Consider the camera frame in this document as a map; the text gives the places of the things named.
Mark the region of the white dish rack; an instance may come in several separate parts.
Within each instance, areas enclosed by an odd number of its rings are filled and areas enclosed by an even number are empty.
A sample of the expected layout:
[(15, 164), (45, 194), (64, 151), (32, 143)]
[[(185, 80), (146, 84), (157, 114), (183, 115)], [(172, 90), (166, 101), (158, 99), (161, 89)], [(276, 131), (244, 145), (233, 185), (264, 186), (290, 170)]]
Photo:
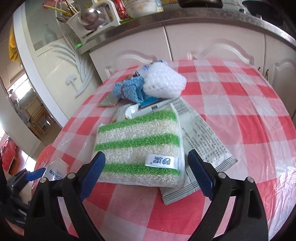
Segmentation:
[(120, 17), (112, 1), (92, 1), (92, 6), (73, 15), (66, 24), (74, 31), (81, 44), (96, 35), (120, 26)]

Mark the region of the green striped cleaning cloth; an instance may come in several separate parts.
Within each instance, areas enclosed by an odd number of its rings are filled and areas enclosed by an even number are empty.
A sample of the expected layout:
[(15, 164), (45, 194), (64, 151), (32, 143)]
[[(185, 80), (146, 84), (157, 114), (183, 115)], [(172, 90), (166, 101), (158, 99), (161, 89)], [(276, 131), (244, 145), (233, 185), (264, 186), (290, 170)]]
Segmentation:
[(132, 120), (100, 125), (93, 154), (105, 155), (101, 183), (179, 188), (185, 158), (179, 115), (170, 103)]

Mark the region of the frosted glass sliding door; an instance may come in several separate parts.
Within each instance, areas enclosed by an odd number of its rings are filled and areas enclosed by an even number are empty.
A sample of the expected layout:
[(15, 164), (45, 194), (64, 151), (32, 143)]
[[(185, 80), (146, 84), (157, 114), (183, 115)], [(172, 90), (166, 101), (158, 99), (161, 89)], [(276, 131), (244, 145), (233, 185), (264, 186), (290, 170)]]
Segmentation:
[(13, 15), (22, 65), (38, 97), (60, 125), (102, 84), (88, 54), (79, 54), (78, 38), (59, 12), (45, 1), (24, 1)]

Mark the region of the white bubble wrap wad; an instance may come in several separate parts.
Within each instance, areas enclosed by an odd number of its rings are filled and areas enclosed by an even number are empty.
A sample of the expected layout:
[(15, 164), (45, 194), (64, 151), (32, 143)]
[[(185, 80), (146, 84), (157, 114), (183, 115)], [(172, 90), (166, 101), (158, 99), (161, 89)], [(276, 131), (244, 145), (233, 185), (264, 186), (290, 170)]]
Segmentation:
[(144, 78), (143, 91), (157, 98), (178, 98), (186, 88), (187, 79), (167, 64), (153, 63)]

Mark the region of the grey printed foil packet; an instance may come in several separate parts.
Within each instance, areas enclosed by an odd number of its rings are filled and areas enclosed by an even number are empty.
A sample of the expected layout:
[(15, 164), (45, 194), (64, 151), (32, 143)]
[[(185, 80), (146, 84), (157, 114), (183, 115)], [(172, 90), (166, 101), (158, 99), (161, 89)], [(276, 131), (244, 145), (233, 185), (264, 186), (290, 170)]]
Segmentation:
[[(236, 158), (224, 146), (218, 136), (184, 99), (172, 102), (179, 115), (184, 153), (195, 149), (204, 162), (210, 163), (217, 172), (225, 172), (237, 163)], [(185, 162), (185, 185), (183, 188), (161, 188), (165, 205), (177, 202), (200, 189), (196, 178)]]

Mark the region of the white kitchen cabinet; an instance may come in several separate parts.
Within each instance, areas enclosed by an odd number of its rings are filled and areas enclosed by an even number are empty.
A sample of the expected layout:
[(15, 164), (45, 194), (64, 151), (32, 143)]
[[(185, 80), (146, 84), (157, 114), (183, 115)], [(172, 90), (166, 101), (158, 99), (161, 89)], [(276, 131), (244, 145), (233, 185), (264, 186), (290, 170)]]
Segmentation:
[(253, 65), (295, 112), (295, 49), (267, 34), (218, 24), (179, 24), (142, 31), (90, 52), (102, 81), (155, 60), (221, 59)]

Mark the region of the green clip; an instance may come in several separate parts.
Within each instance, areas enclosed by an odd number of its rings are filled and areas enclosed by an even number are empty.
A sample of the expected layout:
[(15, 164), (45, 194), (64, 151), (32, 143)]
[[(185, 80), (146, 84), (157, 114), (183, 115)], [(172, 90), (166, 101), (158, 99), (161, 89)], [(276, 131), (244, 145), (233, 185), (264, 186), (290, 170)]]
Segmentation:
[(81, 43), (79, 43), (79, 44), (77, 44), (76, 46), (75, 46), (75, 49), (79, 49), (80, 47), (82, 47), (83, 45), (81, 44)]

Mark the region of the metal ladle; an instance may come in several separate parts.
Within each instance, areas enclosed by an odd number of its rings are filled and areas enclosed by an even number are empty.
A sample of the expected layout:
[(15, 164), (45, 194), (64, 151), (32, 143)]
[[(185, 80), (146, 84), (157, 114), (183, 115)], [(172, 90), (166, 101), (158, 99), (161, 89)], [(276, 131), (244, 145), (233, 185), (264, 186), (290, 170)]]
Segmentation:
[(96, 30), (105, 22), (101, 12), (95, 8), (83, 9), (72, 16), (57, 16), (56, 19), (59, 22), (68, 24), (73, 30), (74, 28), (84, 28), (87, 31)]

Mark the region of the red checkered tablecloth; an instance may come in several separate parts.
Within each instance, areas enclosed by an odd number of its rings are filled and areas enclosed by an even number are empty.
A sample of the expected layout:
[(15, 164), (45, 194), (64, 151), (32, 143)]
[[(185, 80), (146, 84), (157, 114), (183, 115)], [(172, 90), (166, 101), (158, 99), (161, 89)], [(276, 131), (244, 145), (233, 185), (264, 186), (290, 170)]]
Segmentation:
[[(265, 209), (269, 237), (295, 206), (295, 127), (276, 92), (252, 66), (222, 60), (169, 63), (187, 80), (176, 104), (185, 153), (195, 149), (230, 178), (252, 177)], [(106, 240), (187, 240), (210, 200), (194, 179), (189, 195), (174, 190), (97, 183), (84, 206)]]

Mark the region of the small silver foil packet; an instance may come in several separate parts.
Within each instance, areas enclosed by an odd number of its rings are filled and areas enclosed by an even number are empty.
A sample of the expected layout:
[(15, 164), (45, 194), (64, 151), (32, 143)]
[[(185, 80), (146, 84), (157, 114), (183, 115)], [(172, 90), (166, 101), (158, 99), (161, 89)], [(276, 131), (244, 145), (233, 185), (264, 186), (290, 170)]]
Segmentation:
[(103, 107), (115, 107), (119, 102), (119, 98), (115, 97), (112, 92), (108, 93), (102, 101), (99, 102), (98, 106)]

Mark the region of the blue dotted crumpled wrapper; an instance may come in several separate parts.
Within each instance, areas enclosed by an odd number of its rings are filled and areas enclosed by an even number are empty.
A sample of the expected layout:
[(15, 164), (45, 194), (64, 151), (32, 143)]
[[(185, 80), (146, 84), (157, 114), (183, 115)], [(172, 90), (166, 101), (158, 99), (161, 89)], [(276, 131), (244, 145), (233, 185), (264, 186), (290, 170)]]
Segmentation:
[(148, 95), (144, 92), (144, 78), (141, 76), (131, 77), (116, 83), (112, 89), (112, 94), (117, 99), (127, 99), (136, 103), (142, 103), (148, 99)]

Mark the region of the white Magiclean bottle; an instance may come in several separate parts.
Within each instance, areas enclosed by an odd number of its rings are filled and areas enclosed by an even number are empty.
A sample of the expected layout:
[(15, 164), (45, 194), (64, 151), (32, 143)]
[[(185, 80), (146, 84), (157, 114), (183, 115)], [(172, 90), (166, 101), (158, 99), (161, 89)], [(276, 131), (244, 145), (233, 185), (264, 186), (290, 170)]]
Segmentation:
[(68, 164), (60, 158), (56, 158), (46, 168), (43, 178), (49, 181), (58, 181), (67, 175)]

